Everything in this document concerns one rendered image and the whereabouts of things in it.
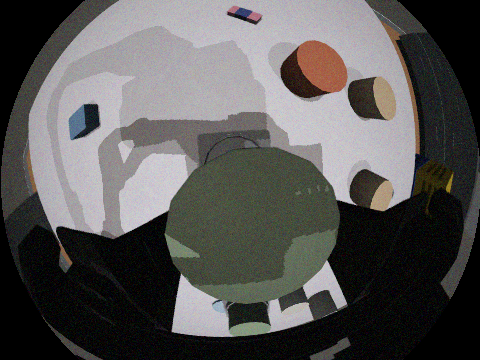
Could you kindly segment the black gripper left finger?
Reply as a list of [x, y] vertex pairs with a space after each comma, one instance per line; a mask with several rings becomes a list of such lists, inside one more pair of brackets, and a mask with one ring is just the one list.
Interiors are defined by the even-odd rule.
[[109, 277], [156, 329], [171, 332], [181, 273], [165, 240], [168, 212], [113, 240], [67, 227], [56, 233], [72, 263]]

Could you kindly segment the grey balance beam with round pans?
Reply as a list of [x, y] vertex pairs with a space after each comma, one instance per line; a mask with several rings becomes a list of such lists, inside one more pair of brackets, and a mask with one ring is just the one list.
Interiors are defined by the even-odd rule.
[[[200, 167], [208, 163], [208, 161], [232, 151], [232, 149], [249, 147], [271, 148], [271, 133], [269, 133], [268, 129], [265, 129], [265, 131], [245, 129], [245, 131], [205, 133], [205, 135], [199, 135], [199, 137], [197, 137]], [[224, 312], [227, 313], [228, 317], [228, 307], [233, 303], [232, 301], [221, 301], [223, 301]]]

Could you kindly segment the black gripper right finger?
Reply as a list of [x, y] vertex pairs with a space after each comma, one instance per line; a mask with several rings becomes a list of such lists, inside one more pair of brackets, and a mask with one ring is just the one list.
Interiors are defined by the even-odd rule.
[[401, 228], [424, 211], [427, 197], [427, 191], [417, 193], [384, 212], [336, 200], [339, 233], [327, 260], [348, 305], [371, 293], [368, 287], [395, 247]]

